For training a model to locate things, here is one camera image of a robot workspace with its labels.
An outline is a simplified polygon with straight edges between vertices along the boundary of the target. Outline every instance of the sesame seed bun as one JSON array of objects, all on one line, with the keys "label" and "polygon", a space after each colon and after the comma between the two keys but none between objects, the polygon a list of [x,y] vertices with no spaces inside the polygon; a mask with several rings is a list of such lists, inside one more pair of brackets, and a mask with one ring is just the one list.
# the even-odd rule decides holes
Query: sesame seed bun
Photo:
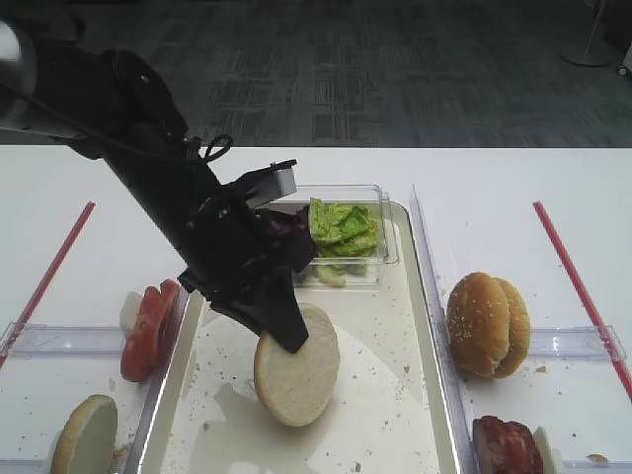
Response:
[{"label": "sesame seed bun", "polygon": [[531,322],[526,304],[517,288],[502,278],[496,278],[496,282],[505,292],[510,308],[510,349],[494,372],[494,378],[505,378],[520,367],[529,352]]},{"label": "sesame seed bun", "polygon": [[511,375],[528,353],[526,305],[500,278],[474,273],[462,279],[447,302],[447,327],[456,364],[482,377]]}]

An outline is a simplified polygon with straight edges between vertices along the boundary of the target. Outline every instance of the lettuce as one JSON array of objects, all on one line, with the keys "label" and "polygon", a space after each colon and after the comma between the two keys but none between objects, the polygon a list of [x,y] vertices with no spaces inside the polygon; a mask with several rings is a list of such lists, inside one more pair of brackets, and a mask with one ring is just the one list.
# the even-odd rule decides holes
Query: lettuce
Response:
[{"label": "lettuce", "polygon": [[[368,207],[325,203],[312,199],[309,205],[309,231],[318,248],[319,257],[370,257],[379,244],[377,222]],[[366,264],[332,264],[318,266],[317,277],[332,286],[346,284],[343,274],[366,275]]]}]

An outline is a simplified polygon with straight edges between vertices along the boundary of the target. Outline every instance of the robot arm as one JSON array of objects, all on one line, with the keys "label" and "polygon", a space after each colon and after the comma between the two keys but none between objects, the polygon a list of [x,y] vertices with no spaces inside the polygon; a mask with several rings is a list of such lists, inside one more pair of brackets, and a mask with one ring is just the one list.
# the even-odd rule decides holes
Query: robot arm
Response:
[{"label": "robot arm", "polygon": [[305,342],[291,272],[306,267],[315,246],[298,217],[256,209],[295,191],[295,161],[222,185],[208,163],[230,137],[220,135],[212,144],[225,146],[200,157],[164,82],[138,56],[92,54],[2,21],[0,128],[103,158],[187,263],[187,290],[255,333],[269,331],[290,352]]}]

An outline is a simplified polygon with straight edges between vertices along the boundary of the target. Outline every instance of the red tomato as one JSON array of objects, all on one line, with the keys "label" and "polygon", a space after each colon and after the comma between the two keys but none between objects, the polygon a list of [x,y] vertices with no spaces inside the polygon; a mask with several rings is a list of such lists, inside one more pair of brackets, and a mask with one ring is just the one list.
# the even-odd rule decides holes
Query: red tomato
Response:
[{"label": "red tomato", "polygon": [[147,380],[164,360],[169,350],[165,329],[172,317],[180,287],[170,279],[145,289],[136,317],[134,331],[120,358],[120,374],[130,382]]}]

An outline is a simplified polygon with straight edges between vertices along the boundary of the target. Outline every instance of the red line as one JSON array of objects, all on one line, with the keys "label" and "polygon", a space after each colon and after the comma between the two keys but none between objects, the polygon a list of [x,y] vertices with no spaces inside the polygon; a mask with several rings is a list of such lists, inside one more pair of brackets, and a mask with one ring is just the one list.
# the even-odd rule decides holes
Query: red line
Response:
[{"label": "red line", "polygon": [[81,211],[81,214],[79,214],[77,221],[72,226],[72,229],[70,229],[70,233],[66,237],[66,240],[63,241],[63,244],[61,244],[61,248],[57,251],[57,255],[55,255],[55,258],[50,263],[48,270],[46,270],[46,273],[43,274],[43,277],[41,278],[41,281],[39,282],[38,287],[36,288],[35,292],[31,296],[31,299],[29,299],[27,306],[22,311],[22,314],[18,318],[18,321],[16,322],[16,325],[13,328],[13,331],[9,335],[7,344],[4,347],[4,350],[5,350],[4,354],[0,355],[0,368],[2,368],[2,365],[4,365],[4,362],[6,361],[9,355],[9,349],[11,349],[11,346],[13,346],[13,344],[17,341],[18,337],[20,336],[20,333],[24,329],[24,326],[29,322],[29,320],[31,319],[31,316],[33,316],[33,312],[35,311],[36,307],[40,303],[41,298],[43,297],[43,294],[46,292],[46,289],[48,288],[48,285],[50,284],[50,282],[52,281],[52,278],[57,273],[57,270],[61,266],[61,263],[63,262],[64,258],[70,251],[72,244],[74,244],[75,240],[77,240],[77,237],[79,236],[79,233],[81,232],[81,229],[83,229],[83,226],[86,224],[86,221],[88,220],[88,217],[90,217],[90,214],[92,213],[92,210],[94,208],[95,208],[95,204],[93,202],[88,202],[86,204],[86,206]]},{"label": "red line", "polygon": [[[605,346],[608,348],[611,354],[616,353],[615,347],[610,342],[609,335],[604,327],[605,324],[603,323],[603,320],[601,319],[601,316],[599,315],[599,312],[597,311],[596,306],[594,305],[593,299],[591,298],[589,291],[584,285],[584,282],[580,278],[580,274],[575,268],[575,265],[573,265],[571,256],[566,251],[566,248],[564,247],[564,244],[562,243],[562,239],[560,238],[560,235],[555,230],[555,226],[553,225],[553,222],[551,221],[549,214],[547,214],[546,210],[544,209],[544,204],[542,204],[542,202],[540,201],[534,202],[533,207],[535,207],[535,211],[537,212],[538,217],[542,221],[542,225],[544,226],[546,233],[549,235],[549,239],[551,239],[551,243],[553,244],[553,247],[555,247],[555,251],[557,252],[557,255],[560,257],[560,260],[562,260],[562,264],[564,265],[564,268],[566,269],[566,273],[569,274],[569,277],[571,279],[571,282],[573,283],[573,286],[575,287],[575,291],[577,292],[577,295],[582,300],[582,303],[584,303],[584,307],[586,308],[586,311],[589,313],[592,323],[598,327],[599,332],[601,333],[601,338],[603,339],[605,343]],[[614,370],[616,370],[616,373],[619,376],[619,379],[621,380],[621,383],[623,383],[623,387],[625,388],[625,391],[627,392],[628,396],[630,397],[630,400],[632,401],[632,377],[630,376],[630,372],[625,366],[625,362],[621,359],[611,360],[611,361],[612,361],[612,365],[614,366]]]}]

